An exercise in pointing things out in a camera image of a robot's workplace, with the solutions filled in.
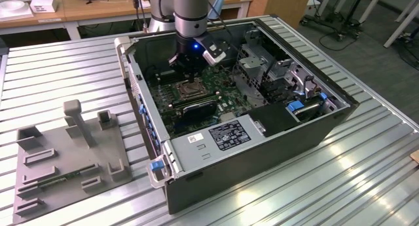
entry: blue tab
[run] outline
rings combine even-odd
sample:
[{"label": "blue tab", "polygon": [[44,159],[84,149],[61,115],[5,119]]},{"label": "blue tab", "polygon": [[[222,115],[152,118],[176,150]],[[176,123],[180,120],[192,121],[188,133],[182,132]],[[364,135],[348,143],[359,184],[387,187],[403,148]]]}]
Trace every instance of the blue tab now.
[{"label": "blue tab", "polygon": [[158,171],[164,168],[164,162],[163,161],[155,161],[150,164],[151,171]]},{"label": "blue tab", "polygon": [[300,101],[294,101],[287,106],[291,112],[294,112],[296,109],[300,109],[302,107],[304,107],[304,105]]},{"label": "blue tab", "polygon": [[326,100],[326,99],[327,99],[327,94],[320,93],[320,98],[322,98],[323,100]]},{"label": "blue tab", "polygon": [[146,108],[144,108],[144,104],[140,105],[140,114],[146,113]]}]

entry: wooden desk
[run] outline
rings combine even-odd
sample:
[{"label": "wooden desk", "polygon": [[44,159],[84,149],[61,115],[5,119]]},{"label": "wooden desk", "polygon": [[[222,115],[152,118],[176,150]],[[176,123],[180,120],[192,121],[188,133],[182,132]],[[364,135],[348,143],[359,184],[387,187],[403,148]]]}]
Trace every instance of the wooden desk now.
[{"label": "wooden desk", "polygon": [[[244,18],[251,1],[252,0],[224,0],[223,9],[239,8],[238,18]],[[144,9],[144,13],[146,17],[151,18],[150,8]],[[56,13],[35,15],[33,18],[15,20],[16,22],[9,21],[11,25],[3,25],[5,22],[0,23],[0,35],[65,28],[69,38],[78,40],[80,39],[79,26],[138,19],[132,0],[94,0],[90,4],[87,4],[87,0],[60,0],[59,11]],[[39,22],[37,18],[60,18],[61,20],[43,24]]]},{"label": "wooden desk", "polygon": [[32,18],[0,22],[0,35],[25,31],[64,28],[64,22],[67,19],[63,0],[56,1],[59,6],[55,13],[33,13]]}]

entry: black cable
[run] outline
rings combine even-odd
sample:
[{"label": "black cable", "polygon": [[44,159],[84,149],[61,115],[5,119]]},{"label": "black cable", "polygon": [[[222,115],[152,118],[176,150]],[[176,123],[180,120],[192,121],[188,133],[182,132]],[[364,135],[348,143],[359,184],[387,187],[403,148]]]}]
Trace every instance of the black cable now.
[{"label": "black cable", "polygon": [[322,40],[323,40],[323,38],[324,38],[326,36],[330,36],[331,34],[335,34],[335,33],[336,33],[336,32],[331,32],[331,33],[327,33],[324,36],[322,36],[322,37],[319,38],[319,43],[320,43],[320,45],[322,45],[324,48],[327,48],[328,50],[332,50],[332,51],[342,51],[342,50],[344,50],[351,44],[354,44],[358,39],[355,39],[351,43],[348,43],[343,48],[340,48],[340,49],[332,49],[332,48],[327,47],[327,46],[323,44]]},{"label": "black cable", "polygon": [[139,21],[140,21],[139,8],[136,8],[136,16],[138,16],[138,20],[136,20],[138,29],[139,31],[142,31],[140,24],[139,24]]},{"label": "black cable", "polygon": [[408,66],[411,66],[414,69],[416,69],[416,70],[419,71],[419,68],[418,68],[415,65],[412,65],[412,64],[403,58],[402,53],[400,53],[399,50],[398,50],[398,53],[399,53],[399,57],[400,57],[400,59],[404,61],[404,63],[407,63]]},{"label": "black cable", "polygon": [[336,5],[338,5],[338,2],[339,2],[340,0],[336,0],[335,1],[335,4],[334,4],[334,7],[332,7],[332,11],[335,11],[335,8],[336,8]]},{"label": "black cable", "polygon": [[143,8],[143,1],[139,0],[139,2],[140,2],[142,12],[143,12],[143,21],[144,21],[143,27],[147,28],[147,20],[146,20],[144,8]]},{"label": "black cable", "polygon": [[394,47],[395,47],[395,50],[398,51],[398,54],[399,54],[399,57],[400,59],[403,60],[403,62],[410,65],[415,70],[419,71],[419,66],[415,66],[412,64],[412,62],[410,62],[408,59],[406,59],[406,57],[402,55],[402,49],[404,49],[415,58],[416,60],[416,63],[419,64],[419,61],[418,61],[418,57],[415,56],[415,54],[410,51],[410,49],[406,47],[406,43],[403,41],[396,41],[395,44],[394,44]]},{"label": "black cable", "polygon": [[314,8],[315,8],[314,17],[315,17],[315,18],[320,18],[322,16],[319,15],[319,9],[316,8],[315,0],[314,0]]},{"label": "black cable", "polygon": [[139,29],[139,31],[142,30],[142,28],[140,28],[140,24],[139,24],[139,22],[140,22],[140,16],[139,16],[139,0],[132,0],[132,3],[134,3],[134,8],[136,9],[136,17],[138,17],[138,21],[136,21],[136,24],[138,24],[138,29]]},{"label": "black cable", "polygon": [[[210,4],[210,6],[211,6],[212,11],[214,11],[215,14],[216,14],[218,19],[219,19],[220,22],[223,23],[223,26],[224,26],[224,28],[226,28],[226,30],[227,30],[228,35],[230,35],[228,46],[231,46],[231,47],[238,51],[238,53],[240,54],[240,56],[246,58],[246,55],[242,53],[242,51],[238,49],[238,47],[236,47],[234,44],[231,44],[232,39],[234,39],[234,34],[231,33],[231,31],[230,31],[230,29],[228,29],[228,27],[227,27],[227,25],[226,25],[226,23],[224,23],[224,21],[223,21],[223,19],[222,19],[222,17],[220,17],[219,12],[216,11],[215,7],[212,6],[212,4],[211,4],[210,2],[208,2],[208,4]],[[215,24],[215,22],[214,22],[211,19],[208,19],[208,21],[210,21],[215,26],[218,26],[218,25]]]},{"label": "black cable", "polygon": [[99,26],[99,24],[96,24],[96,26],[94,26],[94,27],[90,27],[90,26],[84,26],[84,27],[94,29],[94,28],[98,28],[98,26]]},{"label": "black cable", "polygon": [[406,47],[406,45],[403,45],[404,49],[407,50],[407,52],[412,55],[412,57],[415,58],[415,60],[419,62],[419,58],[416,57],[416,55],[414,54],[414,52],[411,52],[411,50]]},{"label": "black cable", "polygon": [[160,12],[160,16],[163,19],[166,19],[166,15],[163,15],[163,12],[162,12],[162,0],[159,0],[159,12]]},{"label": "black cable", "polygon": [[83,27],[83,29],[84,29],[86,31],[94,33],[94,34],[95,34],[95,37],[98,37],[98,36],[107,36],[107,35],[110,34],[111,30],[112,30],[114,23],[111,23],[110,29],[108,29],[108,31],[106,32],[106,34],[98,34],[98,32],[94,32],[94,31],[90,30],[88,28],[84,28],[84,26],[82,26],[82,27]]}]

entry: aluminum extrusion table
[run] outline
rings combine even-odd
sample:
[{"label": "aluminum extrusion table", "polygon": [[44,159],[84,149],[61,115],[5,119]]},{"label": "aluminum extrusion table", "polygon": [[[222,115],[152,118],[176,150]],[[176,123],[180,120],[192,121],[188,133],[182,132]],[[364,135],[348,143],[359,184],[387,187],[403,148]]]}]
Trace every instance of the aluminum extrusion table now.
[{"label": "aluminum extrusion table", "polygon": [[144,169],[148,157],[118,68],[118,36],[15,48],[0,71],[0,225],[12,224],[16,129],[64,126],[60,105],[69,98],[82,101],[84,119],[102,109],[118,114],[135,180],[27,225],[419,223],[419,169],[408,157],[419,148],[418,125],[280,19],[260,18],[360,102],[320,145],[170,215],[163,190],[151,187]]}]

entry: motherboard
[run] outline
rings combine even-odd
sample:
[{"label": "motherboard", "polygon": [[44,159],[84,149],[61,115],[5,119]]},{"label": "motherboard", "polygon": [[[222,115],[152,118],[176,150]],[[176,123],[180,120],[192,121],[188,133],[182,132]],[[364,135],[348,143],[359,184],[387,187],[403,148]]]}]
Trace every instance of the motherboard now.
[{"label": "motherboard", "polygon": [[252,109],[231,72],[207,67],[194,81],[150,86],[170,136],[176,138],[240,116]]}]

